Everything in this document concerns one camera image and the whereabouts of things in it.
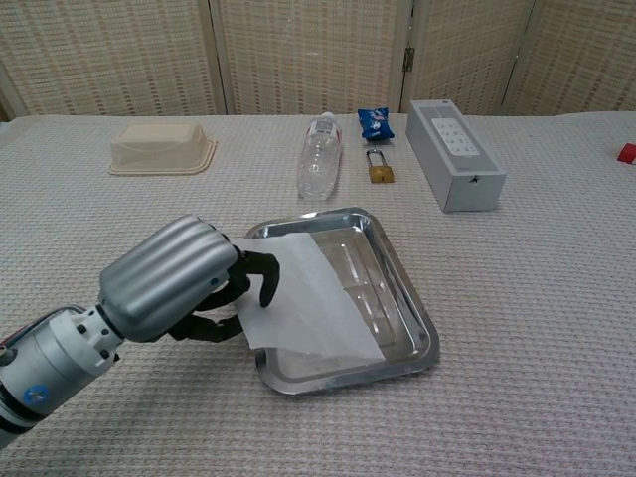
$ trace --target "blue snack bag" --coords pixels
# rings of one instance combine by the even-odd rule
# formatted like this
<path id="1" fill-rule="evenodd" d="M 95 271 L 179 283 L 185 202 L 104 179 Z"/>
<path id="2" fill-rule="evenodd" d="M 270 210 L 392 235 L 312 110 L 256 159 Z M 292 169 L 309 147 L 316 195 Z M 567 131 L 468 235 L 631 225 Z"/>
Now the blue snack bag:
<path id="1" fill-rule="evenodd" d="M 362 126 L 362 137 L 368 141 L 383 141 L 395 137 L 389 127 L 389 109 L 358 109 L 358 120 Z"/>

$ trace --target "table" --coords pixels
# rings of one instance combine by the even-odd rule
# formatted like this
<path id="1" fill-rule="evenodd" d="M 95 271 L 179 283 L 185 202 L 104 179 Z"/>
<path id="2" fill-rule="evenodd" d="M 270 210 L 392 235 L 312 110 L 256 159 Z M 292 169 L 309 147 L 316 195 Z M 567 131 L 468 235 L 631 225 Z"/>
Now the table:
<path id="1" fill-rule="evenodd" d="M 308 116 L 195 117 L 219 147 L 188 177 L 113 177 L 135 121 L 27 117 L 0 133 L 0 336 L 193 213 L 231 237 L 359 206 L 383 224 L 441 341 L 428 372 L 307 397 L 265 387 L 243 336 L 124 344 L 121 361 L 0 453 L 7 475 L 636 474 L 635 112 L 469 117 L 509 173 L 492 213 L 444 215 L 391 117 L 396 182 L 371 185 L 354 115 L 340 181 L 297 197 Z"/>

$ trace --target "beige folding screen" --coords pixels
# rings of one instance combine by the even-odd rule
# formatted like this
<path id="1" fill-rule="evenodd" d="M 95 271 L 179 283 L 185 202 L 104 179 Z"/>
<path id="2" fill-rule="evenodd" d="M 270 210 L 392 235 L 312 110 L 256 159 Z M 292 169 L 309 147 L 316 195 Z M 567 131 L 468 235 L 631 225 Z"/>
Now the beige folding screen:
<path id="1" fill-rule="evenodd" d="M 465 114 L 500 109 L 533 0 L 416 0 L 402 110 L 450 98 Z"/>
<path id="2" fill-rule="evenodd" d="M 213 0 L 211 5 L 230 110 L 398 109 L 410 0 Z"/>
<path id="3" fill-rule="evenodd" d="M 636 0 L 543 0 L 539 6 L 507 110 L 636 110 Z"/>
<path id="4" fill-rule="evenodd" d="M 225 113 L 214 49 L 206 0 L 0 2 L 14 114 Z"/>

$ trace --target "gray metal box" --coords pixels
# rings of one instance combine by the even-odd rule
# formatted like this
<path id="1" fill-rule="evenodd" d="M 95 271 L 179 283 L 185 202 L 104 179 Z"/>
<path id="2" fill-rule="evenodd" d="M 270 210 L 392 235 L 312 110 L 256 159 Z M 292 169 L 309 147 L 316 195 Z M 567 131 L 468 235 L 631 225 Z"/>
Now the gray metal box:
<path id="1" fill-rule="evenodd" d="M 497 207 L 506 173 L 453 101 L 411 101 L 406 137 L 443 212 Z"/>

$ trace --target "blue circular logo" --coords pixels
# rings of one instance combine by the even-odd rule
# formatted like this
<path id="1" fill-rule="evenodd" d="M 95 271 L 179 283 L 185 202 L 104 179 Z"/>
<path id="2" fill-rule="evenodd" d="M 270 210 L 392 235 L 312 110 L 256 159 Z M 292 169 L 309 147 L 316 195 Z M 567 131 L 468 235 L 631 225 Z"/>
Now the blue circular logo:
<path id="1" fill-rule="evenodd" d="M 38 405 L 47 400 L 49 397 L 49 390 L 43 385 L 34 385 L 24 391 L 22 400 L 27 405 Z"/>

